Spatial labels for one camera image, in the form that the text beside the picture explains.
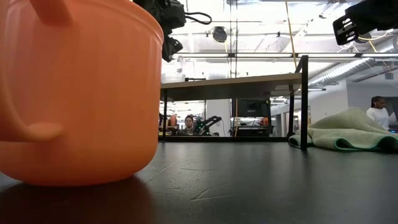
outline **pipe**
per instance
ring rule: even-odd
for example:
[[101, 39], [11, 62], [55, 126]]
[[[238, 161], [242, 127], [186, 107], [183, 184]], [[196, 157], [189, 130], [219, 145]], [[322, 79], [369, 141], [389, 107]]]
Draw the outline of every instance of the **pipe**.
[[[379, 45], [377, 50], [380, 53], [398, 53], [398, 37], [395, 36]], [[374, 53], [373, 49], [367, 50], [366, 53]], [[344, 78], [354, 75], [358, 72], [362, 72], [369, 67], [373, 67], [377, 64], [375, 58], [361, 58], [350, 63], [341, 63], [331, 69], [328, 69], [319, 75], [313, 77], [308, 85], [329, 85], [336, 83]]]

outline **white shirt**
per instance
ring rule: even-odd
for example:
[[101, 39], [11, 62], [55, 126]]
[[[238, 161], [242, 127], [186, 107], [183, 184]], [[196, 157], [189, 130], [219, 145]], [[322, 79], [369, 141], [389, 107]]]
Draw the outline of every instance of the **white shirt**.
[[389, 119], [390, 116], [385, 108], [369, 108], [366, 114], [377, 124], [380, 124], [385, 129], [389, 129]]

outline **person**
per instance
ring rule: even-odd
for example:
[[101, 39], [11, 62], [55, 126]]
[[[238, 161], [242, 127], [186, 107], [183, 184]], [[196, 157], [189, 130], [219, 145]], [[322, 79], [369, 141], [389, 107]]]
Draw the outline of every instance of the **person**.
[[385, 109], [386, 99], [381, 96], [372, 97], [371, 107], [366, 114], [377, 124], [380, 124], [384, 129], [390, 130], [389, 125], [391, 118], [395, 118], [395, 114], [390, 117], [388, 111]]
[[195, 130], [193, 128], [193, 116], [188, 115], [185, 118], [185, 128], [183, 130], [180, 130], [179, 134], [180, 135], [195, 135]]

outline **bowl handle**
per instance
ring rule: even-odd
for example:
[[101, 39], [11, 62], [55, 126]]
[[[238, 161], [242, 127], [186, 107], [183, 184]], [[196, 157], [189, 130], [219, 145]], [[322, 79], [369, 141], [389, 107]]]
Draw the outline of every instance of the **bowl handle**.
[[[40, 20], [50, 26], [72, 24], [72, 15], [62, 0], [30, 0]], [[36, 142], [48, 141], [64, 131], [61, 124], [23, 123], [12, 104], [5, 75], [6, 18], [9, 1], [0, 1], [0, 141]]]

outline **green towel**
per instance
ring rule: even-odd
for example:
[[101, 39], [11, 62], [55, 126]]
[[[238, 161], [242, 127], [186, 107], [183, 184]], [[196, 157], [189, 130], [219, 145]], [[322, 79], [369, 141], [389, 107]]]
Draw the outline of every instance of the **green towel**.
[[[359, 108], [348, 108], [308, 127], [308, 145], [345, 151], [395, 151], [398, 134], [390, 133]], [[289, 138], [300, 146], [300, 132]]]

